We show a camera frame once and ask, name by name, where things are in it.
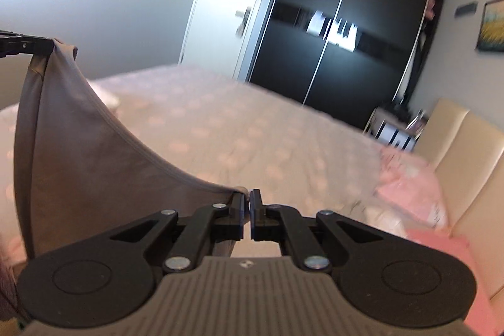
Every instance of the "gray gripper base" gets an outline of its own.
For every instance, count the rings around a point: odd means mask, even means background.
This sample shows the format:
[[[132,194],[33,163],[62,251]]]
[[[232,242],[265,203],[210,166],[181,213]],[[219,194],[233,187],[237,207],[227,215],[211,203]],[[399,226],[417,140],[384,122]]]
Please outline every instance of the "gray gripper base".
[[[138,311],[91,329],[32,322],[24,336],[475,336],[462,321],[412,330],[379,323],[353,308],[323,273],[290,257],[205,257],[199,268],[163,278]]]

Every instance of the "black clamp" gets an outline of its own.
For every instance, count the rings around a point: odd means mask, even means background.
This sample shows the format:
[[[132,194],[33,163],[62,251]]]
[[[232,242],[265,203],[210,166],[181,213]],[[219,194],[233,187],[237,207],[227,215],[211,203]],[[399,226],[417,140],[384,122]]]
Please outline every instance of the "black clamp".
[[[302,217],[250,195],[252,239],[275,241],[304,271],[331,275],[354,307],[396,327],[430,328],[463,318],[476,294],[458,259],[382,232],[331,210]]]
[[[54,41],[46,37],[25,36],[9,31],[0,31],[0,58],[27,53],[49,56],[54,49]]]
[[[214,246],[243,238],[245,195],[179,218],[165,209],[131,224],[47,252],[19,278],[21,302],[56,327],[115,322],[141,307],[166,274],[195,269]]]

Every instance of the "round pad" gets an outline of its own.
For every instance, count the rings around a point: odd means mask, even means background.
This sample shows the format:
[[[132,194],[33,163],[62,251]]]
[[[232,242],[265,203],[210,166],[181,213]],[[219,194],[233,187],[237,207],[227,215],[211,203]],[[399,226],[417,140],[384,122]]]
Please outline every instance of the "round pad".
[[[424,295],[441,283],[438,270],[420,261],[398,261],[386,266],[382,273],[385,285],[404,295]]]
[[[140,247],[90,240],[31,261],[18,288],[34,319],[64,328],[116,322],[140,308],[154,291],[152,270]]]
[[[462,262],[407,241],[361,244],[338,286],[365,315],[397,327],[439,327],[465,318],[476,294]]]
[[[107,286],[112,271],[95,261],[73,261],[61,266],[52,278],[58,289],[72,295],[97,292]]]

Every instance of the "bedspread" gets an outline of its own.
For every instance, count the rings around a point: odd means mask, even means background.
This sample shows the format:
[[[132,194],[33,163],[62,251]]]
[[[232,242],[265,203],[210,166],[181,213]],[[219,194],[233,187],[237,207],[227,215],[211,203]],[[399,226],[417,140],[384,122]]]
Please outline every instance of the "bedspread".
[[[203,180],[259,188],[265,204],[314,216],[375,203],[380,146],[360,131],[254,85],[195,67],[160,66],[98,80],[120,98],[119,120]],[[0,112],[0,234],[19,235],[12,185],[17,107]],[[233,255],[278,254],[241,241]]]

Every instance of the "pink pillow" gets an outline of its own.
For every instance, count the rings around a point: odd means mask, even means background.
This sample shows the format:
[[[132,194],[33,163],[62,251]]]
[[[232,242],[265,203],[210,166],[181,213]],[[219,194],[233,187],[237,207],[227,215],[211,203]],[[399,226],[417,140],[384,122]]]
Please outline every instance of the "pink pillow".
[[[470,268],[476,278],[477,291],[465,324],[479,336],[496,336],[500,334],[497,330],[497,320],[493,314],[490,300],[483,286],[480,286],[482,282],[476,268],[476,262],[469,251],[467,239],[465,237],[449,238],[447,235],[428,230],[407,230],[407,233],[409,240],[452,255]]]
[[[444,228],[448,224],[434,169],[414,154],[390,146],[381,149],[376,194],[431,228]]]

